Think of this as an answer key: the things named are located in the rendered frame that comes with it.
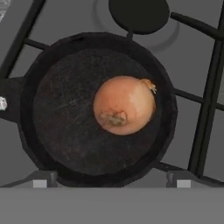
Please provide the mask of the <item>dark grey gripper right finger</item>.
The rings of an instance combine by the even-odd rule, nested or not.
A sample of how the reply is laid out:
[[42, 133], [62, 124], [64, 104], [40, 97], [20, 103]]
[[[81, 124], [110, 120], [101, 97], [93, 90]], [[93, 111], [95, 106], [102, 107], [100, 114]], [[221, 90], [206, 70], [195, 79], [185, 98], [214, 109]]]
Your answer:
[[222, 187], [224, 182], [219, 180], [201, 177], [198, 178], [189, 171], [168, 171], [166, 174], [167, 187], [173, 188], [202, 188], [202, 187]]

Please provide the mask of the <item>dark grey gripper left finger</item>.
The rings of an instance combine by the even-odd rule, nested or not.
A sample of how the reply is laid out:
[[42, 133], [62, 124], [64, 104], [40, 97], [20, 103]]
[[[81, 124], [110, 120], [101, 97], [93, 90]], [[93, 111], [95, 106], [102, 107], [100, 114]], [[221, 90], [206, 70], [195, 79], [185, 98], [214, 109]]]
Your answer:
[[30, 188], [55, 188], [57, 184], [58, 173], [56, 171], [34, 171], [26, 178], [1, 185], [1, 188], [11, 188], [25, 186]]

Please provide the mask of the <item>black cast iron pan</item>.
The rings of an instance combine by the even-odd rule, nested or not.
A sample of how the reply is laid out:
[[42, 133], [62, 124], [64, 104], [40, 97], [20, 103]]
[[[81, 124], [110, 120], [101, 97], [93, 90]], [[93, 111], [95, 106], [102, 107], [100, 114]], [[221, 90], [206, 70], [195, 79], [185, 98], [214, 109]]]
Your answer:
[[[135, 134], [117, 136], [94, 117], [101, 84], [117, 75], [155, 83], [156, 113]], [[165, 68], [150, 51], [125, 37], [85, 32], [48, 46], [23, 77], [1, 79], [22, 145], [41, 170], [56, 171], [64, 186], [126, 186], [150, 171], [174, 136], [178, 108]]]

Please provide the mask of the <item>yellow onion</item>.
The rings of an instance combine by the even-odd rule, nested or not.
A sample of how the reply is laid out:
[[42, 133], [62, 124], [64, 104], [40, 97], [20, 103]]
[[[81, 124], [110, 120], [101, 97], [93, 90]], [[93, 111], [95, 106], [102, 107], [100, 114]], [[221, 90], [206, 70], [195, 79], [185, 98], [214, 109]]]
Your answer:
[[117, 76], [107, 80], [94, 97], [94, 117], [110, 133], [136, 133], [154, 116], [156, 92], [148, 79]]

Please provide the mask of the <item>grey hob with black grates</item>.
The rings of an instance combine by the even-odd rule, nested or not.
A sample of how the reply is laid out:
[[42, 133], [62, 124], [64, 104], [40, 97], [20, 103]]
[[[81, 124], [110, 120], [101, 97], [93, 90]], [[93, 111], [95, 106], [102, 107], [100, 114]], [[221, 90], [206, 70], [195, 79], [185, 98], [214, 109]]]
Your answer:
[[[223, 0], [167, 0], [172, 11], [217, 25]], [[0, 23], [0, 64], [31, 7], [32, 0], [11, 0]], [[108, 0], [46, 0], [45, 7], [30, 35], [51, 44], [79, 32], [124, 33], [110, 16]], [[170, 20], [160, 31], [135, 41], [147, 47], [164, 65], [175, 88], [201, 96], [206, 85], [214, 41], [194, 29]], [[185, 168], [193, 145], [200, 105], [178, 98], [175, 137], [164, 156], [171, 165]], [[224, 181], [224, 112], [218, 111], [207, 153], [205, 174]], [[35, 164], [22, 149], [18, 127], [0, 119], [0, 186], [20, 180], [34, 172]]]

